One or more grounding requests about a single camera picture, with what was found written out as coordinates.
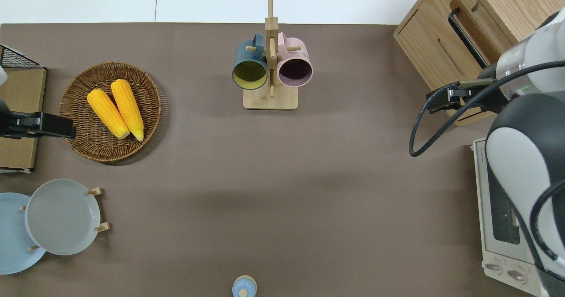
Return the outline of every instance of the mug handle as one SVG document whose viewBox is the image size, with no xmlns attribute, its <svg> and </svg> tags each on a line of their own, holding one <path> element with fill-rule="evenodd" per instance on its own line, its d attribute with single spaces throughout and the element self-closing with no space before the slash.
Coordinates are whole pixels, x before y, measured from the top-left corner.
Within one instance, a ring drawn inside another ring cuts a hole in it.
<svg viewBox="0 0 565 297">
<path fill-rule="evenodd" d="M 261 56 L 263 55 L 264 43 L 265 43 L 265 37 L 260 34 L 255 34 L 255 37 L 253 37 L 253 46 L 255 46 L 255 50 L 253 51 L 253 58 L 255 60 L 261 59 Z"/>
<path fill-rule="evenodd" d="M 279 32 L 279 41 L 277 44 L 277 50 L 279 50 L 279 54 L 281 55 L 283 60 L 290 57 L 290 54 L 286 49 L 286 36 L 284 35 L 284 32 Z"/>
</svg>

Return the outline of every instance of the plate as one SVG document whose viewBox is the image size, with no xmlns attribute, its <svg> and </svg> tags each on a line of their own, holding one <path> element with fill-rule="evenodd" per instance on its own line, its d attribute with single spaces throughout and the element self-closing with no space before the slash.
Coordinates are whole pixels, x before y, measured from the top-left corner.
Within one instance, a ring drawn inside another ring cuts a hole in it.
<svg viewBox="0 0 565 297">
<path fill-rule="evenodd" d="M 45 254 L 42 248 L 28 251 L 35 245 L 26 231 L 26 212 L 30 197 L 13 192 L 0 194 L 0 275 L 28 269 Z"/>
<path fill-rule="evenodd" d="M 100 208 L 82 184 L 56 179 L 37 188 L 26 209 L 26 229 L 39 247 L 57 255 L 86 249 L 96 238 Z"/>
<path fill-rule="evenodd" d="M 91 90 L 100 88 L 115 103 L 110 86 L 117 79 L 125 79 L 131 85 L 143 120 L 142 142 L 133 135 L 116 138 L 87 102 Z M 72 150 L 97 162 L 117 162 L 141 150 L 157 130 L 161 118 L 161 95 L 151 77 L 137 66 L 107 62 L 81 72 L 69 84 L 59 105 L 59 115 L 73 120 L 76 127 L 76 137 L 67 139 Z"/>
</svg>

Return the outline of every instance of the yellow corn cob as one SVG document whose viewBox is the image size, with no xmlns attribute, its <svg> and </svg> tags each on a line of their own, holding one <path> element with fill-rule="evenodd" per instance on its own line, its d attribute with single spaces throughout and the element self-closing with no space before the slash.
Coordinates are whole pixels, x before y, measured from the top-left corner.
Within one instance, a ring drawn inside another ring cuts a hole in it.
<svg viewBox="0 0 565 297">
<path fill-rule="evenodd" d="M 128 127 L 125 125 L 116 106 L 103 90 L 99 88 L 92 90 L 87 95 L 87 101 L 100 120 L 118 139 L 123 139 L 129 135 Z"/>
<path fill-rule="evenodd" d="M 129 131 L 132 132 L 137 140 L 143 141 L 143 120 L 141 120 L 139 107 L 137 107 L 137 102 L 133 97 L 129 82 L 117 79 L 112 83 L 111 87 L 117 108 L 120 110 L 120 114 Z"/>
</svg>

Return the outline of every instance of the wicker basket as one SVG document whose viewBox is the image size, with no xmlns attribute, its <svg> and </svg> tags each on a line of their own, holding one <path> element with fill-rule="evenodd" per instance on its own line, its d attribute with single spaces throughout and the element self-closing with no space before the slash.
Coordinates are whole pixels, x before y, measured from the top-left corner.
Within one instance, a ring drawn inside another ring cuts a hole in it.
<svg viewBox="0 0 565 297">
<path fill-rule="evenodd" d="M 113 102 L 110 85 L 117 79 L 129 81 L 143 119 L 142 142 L 133 135 L 119 140 L 101 122 L 87 102 L 87 94 L 101 88 Z M 161 96 L 155 82 L 140 68 L 122 62 L 107 62 L 79 74 L 69 84 L 59 115 L 71 118 L 76 126 L 76 138 L 67 143 L 79 155 L 97 162 L 116 162 L 138 152 L 151 139 L 161 118 Z"/>
</svg>

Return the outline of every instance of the black cable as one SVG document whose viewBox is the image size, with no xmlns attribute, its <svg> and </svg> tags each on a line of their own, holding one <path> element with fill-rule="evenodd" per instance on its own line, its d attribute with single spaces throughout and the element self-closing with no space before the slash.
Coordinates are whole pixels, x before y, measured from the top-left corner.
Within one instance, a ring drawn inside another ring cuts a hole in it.
<svg viewBox="0 0 565 297">
<path fill-rule="evenodd" d="M 437 90 L 436 92 L 434 92 L 434 94 L 432 94 L 428 98 L 428 100 L 426 101 L 426 104 L 424 105 L 424 108 L 422 108 L 422 110 L 418 114 L 418 117 L 416 118 L 416 122 L 414 122 L 414 126 L 412 127 L 412 133 L 410 134 L 410 142 L 408 143 L 408 152 L 410 152 L 410 156 L 417 157 L 417 156 L 420 156 L 421 154 L 423 154 L 426 150 L 428 150 L 428 148 L 430 148 L 430 146 L 432 146 L 432 144 L 434 144 L 436 142 L 436 140 L 438 138 L 440 138 L 440 136 L 442 136 L 442 134 L 444 132 L 446 132 L 446 130 L 449 128 L 449 126 L 452 126 L 452 124 L 457 120 L 457 118 L 460 118 L 460 116 L 462 114 L 464 114 L 464 112 L 466 112 L 469 108 L 472 108 L 475 105 L 475 103 L 480 102 L 487 95 L 491 94 L 495 90 L 498 90 L 498 88 L 500 88 L 500 86 L 502 86 L 503 84 L 508 83 L 513 79 L 519 78 L 520 76 L 523 76 L 523 75 L 526 75 L 526 74 L 529 74 L 529 73 L 532 73 L 532 72 L 536 72 L 536 71 L 539 71 L 539 70 L 545 70 L 547 68 L 562 68 L 563 66 L 565 66 L 565 60 L 556 60 L 556 61 L 553 61 L 553 62 L 546 62 L 546 63 L 542 63 L 542 64 L 537 64 L 537 65 L 530 66 L 528 68 L 524 68 L 523 70 L 516 71 L 516 72 L 514 72 L 514 73 L 512 73 L 508 76 L 501 78 L 500 80 L 493 82 L 491 85 L 487 86 L 486 88 L 481 90 L 478 94 L 473 96 L 473 98 L 471 98 L 468 102 L 466 102 L 466 104 L 464 104 L 464 106 L 459 108 L 456 111 L 456 113 L 453 114 L 443 124 L 443 126 L 441 126 L 440 129 L 438 129 L 438 131 L 424 144 L 424 146 L 422 146 L 419 150 L 414 152 L 414 139 L 416 137 L 416 130 L 418 130 L 418 126 L 420 125 L 420 121 L 422 120 L 422 116 L 426 112 L 426 107 L 429 105 L 431 100 L 433 100 L 436 97 L 435 94 L 437 92 L 439 92 L 439 90 Z M 446 86 L 442 86 L 440 89 L 444 89 L 447 86 L 452 86 L 452 85 L 453 85 L 453 83 L 448 84 Z"/>
<path fill-rule="evenodd" d="M 531 229 L 531 234 L 533 235 L 533 239 L 535 240 L 539 248 L 553 261 L 555 261 L 558 256 L 557 254 L 553 253 L 551 249 L 549 249 L 549 247 L 545 244 L 545 242 L 541 238 L 541 234 L 539 233 L 539 227 L 537 223 L 538 223 L 539 213 L 541 212 L 541 208 L 543 207 L 545 202 L 547 202 L 547 200 L 549 200 L 549 198 L 551 198 L 551 196 L 553 196 L 553 194 L 555 194 L 557 191 L 562 191 L 564 187 L 565 187 L 565 179 L 555 183 L 553 186 L 550 186 L 545 191 L 543 191 L 543 193 L 539 195 L 539 198 L 537 198 L 537 200 L 535 201 L 533 207 L 531 208 L 531 213 L 530 213 L 530 229 Z"/>
</svg>

